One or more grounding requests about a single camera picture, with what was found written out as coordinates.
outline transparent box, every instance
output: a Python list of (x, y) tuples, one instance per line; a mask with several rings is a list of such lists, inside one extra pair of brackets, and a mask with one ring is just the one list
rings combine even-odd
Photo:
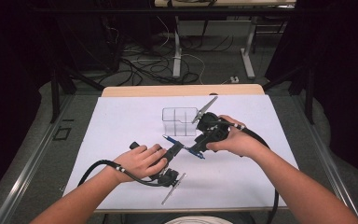
[(162, 109), (162, 122), (168, 136), (194, 136), (197, 122), (191, 123), (197, 116), (196, 107), (166, 107)]

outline white sheet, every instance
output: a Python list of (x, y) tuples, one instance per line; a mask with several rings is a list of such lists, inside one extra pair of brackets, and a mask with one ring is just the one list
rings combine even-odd
[[(156, 143), (165, 148), (161, 113), (164, 107), (201, 109), (212, 96), (178, 97), (101, 97), (79, 149), (76, 164), (64, 195), (74, 189), (82, 175), (98, 160), (112, 160), (129, 150), (136, 141), (149, 147)], [(267, 95), (220, 95), (209, 112), (230, 115), (258, 133), (273, 151), (297, 167), (282, 126)], [(175, 137), (184, 145), (195, 144), (195, 136)], [(201, 160), (182, 150), (170, 168), (186, 177), (165, 204), (171, 188), (154, 188), (137, 182), (125, 183), (113, 190), (98, 209), (219, 209), (271, 207), (274, 188), (259, 168), (248, 158), (226, 151), (206, 151)], [(103, 167), (97, 167), (89, 178)], [(286, 206), (280, 199), (280, 206)]]

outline white cord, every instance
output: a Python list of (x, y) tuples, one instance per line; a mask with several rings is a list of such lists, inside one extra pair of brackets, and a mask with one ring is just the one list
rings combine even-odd
[(160, 17), (157, 17), (157, 19), (159, 21), (161, 21), (162, 25), (164, 25), (165, 29), (167, 30), (167, 39), (165, 40), (164, 43), (162, 43), (159, 47), (162, 48), (165, 44), (168, 43), (168, 41), (170, 40), (170, 30), (168, 29), (168, 26), (164, 23), (164, 21), (162, 21), (162, 19)]
[(166, 61), (166, 60), (162, 60), (162, 59), (142, 59), (142, 60), (131, 61), (131, 63), (138, 63), (138, 62), (162, 62), (162, 61)]
[(118, 29), (114, 28), (114, 27), (110, 27), (110, 26), (107, 26), (107, 28), (109, 30), (114, 30), (117, 32), (117, 35), (116, 35), (116, 38), (115, 38), (115, 44), (117, 43), (117, 40), (118, 40), (118, 35), (119, 35), (119, 32), (118, 32)]
[(142, 53), (140, 50), (135, 50), (135, 49), (125, 49), (123, 50), (123, 52)]
[(202, 79), (201, 79), (201, 78), (202, 78), (202, 74), (203, 74), (203, 72), (204, 72), (204, 70), (205, 70), (205, 63), (203, 62), (203, 60), (200, 59), (200, 58), (198, 58), (198, 57), (196, 57), (196, 56), (194, 56), (194, 55), (191, 55), (191, 54), (182, 54), (182, 57), (183, 57), (183, 56), (190, 56), (190, 57), (193, 57), (193, 58), (199, 60), (200, 62), (202, 62), (202, 71), (200, 72), (199, 80), (200, 80), (201, 85), (205, 85), (205, 84), (203, 84)]

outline black cloth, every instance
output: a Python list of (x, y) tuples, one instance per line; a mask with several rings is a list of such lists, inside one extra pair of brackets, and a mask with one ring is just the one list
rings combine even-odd
[[(311, 53), (319, 54), (314, 97), (324, 107), (330, 122), (330, 148), (358, 168), (358, 1), (298, 0), (297, 7), (322, 8), (333, 2), (337, 3), (333, 9), (338, 10), (338, 23), (327, 27), (327, 32), (324, 25), (329, 15), (297, 17), (289, 21), (266, 78), (274, 80), (309, 58)], [(323, 51), (318, 51), (318, 46), (314, 45), (318, 36), (327, 38)], [(290, 80), (301, 82), (300, 75)]]
[(21, 35), (24, 23), (12, 17), (10, 6), (0, 1), (0, 180), (34, 121), (41, 100), (38, 89), (48, 81), (30, 73), (41, 67), (30, 63), (38, 57)]

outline metal stand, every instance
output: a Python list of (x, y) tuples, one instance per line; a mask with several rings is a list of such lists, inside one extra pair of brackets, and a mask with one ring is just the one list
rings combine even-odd
[[(175, 58), (173, 64), (173, 77), (180, 76), (180, 62), (182, 49), (180, 48), (179, 35), (202, 35), (204, 21), (179, 21), (176, 20), (178, 31), (175, 32)], [(256, 17), (251, 21), (209, 21), (208, 29), (204, 35), (235, 35), (246, 36), (246, 45), (241, 49), (241, 57), (245, 66), (245, 71), (249, 79), (255, 79), (255, 72), (249, 58), (255, 35)]]
[(60, 87), (65, 94), (75, 94), (76, 86), (72, 81), (72, 77), (77, 78), (98, 91), (103, 91), (104, 86), (94, 82), (93, 80), (83, 76), (79, 72), (72, 69), (70, 66), (64, 64), (60, 59), (58, 53), (53, 48), (49, 33), (47, 32), (44, 24), (39, 20), (38, 16), (27, 15), (30, 23), (33, 25), (33, 35), (37, 42), (40, 44), (40, 55), (45, 60), (50, 70), (50, 82), (51, 82), (51, 99), (52, 99), (52, 118), (50, 123), (54, 123), (57, 117), (60, 115)]
[[(315, 76), (315, 66), (306, 66), (304, 64), (301, 64), (297, 67), (295, 67), (290, 72), (284, 74), (283, 76), (278, 77), (277, 79), (265, 84), (263, 86), (263, 90), (267, 91), (271, 87), (274, 87), (275, 85), (278, 85), (282, 83), (283, 81), (289, 79), (290, 77), (293, 77), (294, 75), (297, 75), (298, 73), (301, 73), (302, 76), (300, 79), (303, 80), (303, 76), (306, 77), (306, 102), (305, 102), (305, 115), (308, 119), (308, 121), (311, 124), (314, 124), (313, 117), (312, 117), (312, 104), (313, 104), (313, 85), (314, 85), (314, 76)], [(303, 81), (298, 81), (297, 83), (292, 83), (292, 85), (289, 88), (289, 93), (291, 95), (298, 95), (299, 92), (302, 89)]]
[[(30, 21), (33, 22), (37, 22), (39, 18), (37, 17), (41, 17), (41, 16), (52, 16), (52, 17), (58, 17), (58, 16), (62, 16), (62, 15), (83, 15), (83, 16), (96, 16), (96, 15), (131, 15), (131, 14), (137, 14), (137, 15), (152, 15), (152, 16), (186, 16), (186, 15), (199, 15), (202, 14), (203, 16), (215, 16), (215, 15), (221, 15), (221, 13), (224, 13), (225, 15), (232, 15), (232, 16), (252, 16), (252, 17), (256, 17), (256, 16), (272, 16), (272, 15), (280, 15), (280, 16), (309, 16), (309, 15), (315, 15), (315, 14), (321, 14), (324, 13), (323, 10), (317, 9), (317, 10), (292, 10), (292, 9), (288, 9), (288, 8), (274, 8), (274, 9), (269, 9), (269, 8), (209, 8), (208, 10), (204, 10), (204, 9), (198, 9), (198, 8), (153, 8), (153, 9), (144, 9), (144, 8), (134, 8), (134, 9), (114, 9), (114, 8), (97, 8), (97, 9), (57, 9), (57, 8), (37, 8), (37, 7), (32, 7), (32, 6), (28, 6), (28, 8), (25, 11), (29, 11), (30, 13), (34, 14), (34, 17), (30, 16)], [(229, 31), (227, 32), (223, 32), (220, 30), (217, 34), (221, 35), (221, 34), (232, 34), (233, 30), (234, 31), (239, 31), (239, 32), (244, 32), (244, 27), (243, 27), (243, 23), (244, 21), (240, 21), (242, 22), (242, 25), (239, 26), (238, 29), (233, 29), (233, 27), (231, 27), (230, 25), (228, 25), (228, 23), (225, 24), (225, 26), (223, 28), (228, 28), (229, 27)], [(60, 101), (58, 99), (58, 87), (59, 86), (66, 86), (69, 85), (71, 86), (71, 84), (68, 84), (71, 82), (70, 78), (68, 80), (68, 78), (63, 77), (62, 75), (62, 71), (60, 66), (56, 66), (56, 59), (58, 57), (56, 57), (57, 55), (55, 55), (52, 50), (51, 50), (51, 44), (49, 44), (48, 42), (48, 38), (46, 35), (46, 32), (43, 33), (41, 32), (41, 30), (43, 30), (42, 28), (42, 24), (38, 24), (38, 25), (34, 25), (34, 30), (37, 32), (38, 35), (38, 39), (41, 40), (42, 42), (42, 51), (45, 51), (42, 53), (42, 56), (45, 57), (46, 62), (48, 64), (48, 66), (50, 67), (50, 73), (51, 73), (51, 81), (52, 81), (52, 89), (54, 91), (54, 93), (52, 93), (52, 97), (53, 97), (53, 109), (54, 109), (54, 116), (53, 119), (51, 120), (51, 122), (54, 122), (54, 120), (57, 117), (57, 114), (60, 113)], [(255, 21), (251, 22), (251, 31), (255, 31)], [(248, 46), (246, 46), (246, 49), (242, 49), (241, 50), (241, 54), (243, 57), (243, 61), (245, 64), (245, 69), (247, 72), (247, 76), (248, 78), (252, 79), (254, 78), (254, 73), (253, 73), (253, 69), (252, 66), (250, 64), (250, 60), (248, 57), (248, 53), (249, 50), (252, 46), (252, 44), (249, 45), (249, 43), (252, 43), (252, 40), (254, 38), (254, 35), (249, 35), (249, 30), (245, 31), (245, 35), (248, 36), (247, 39), (247, 44)], [(180, 76), (180, 56), (181, 56), (181, 51), (180, 48), (176, 48), (176, 59), (175, 59), (175, 67), (174, 67), (174, 76), (178, 77)], [(70, 72), (73, 75), (75, 75), (75, 77), (80, 78), (83, 81), (87, 81), (86, 78), (83, 78), (83, 76), (81, 74), (78, 74), (77, 72), (74, 71), (74, 73)], [(97, 90), (100, 90), (103, 88), (103, 86), (99, 86), (99, 85), (93, 85), (91, 84), (91, 82), (88, 82), (88, 84), (92, 85), (93, 87), (97, 88)], [(65, 89), (63, 88), (64, 91), (67, 92), (73, 92), (72, 88)]]

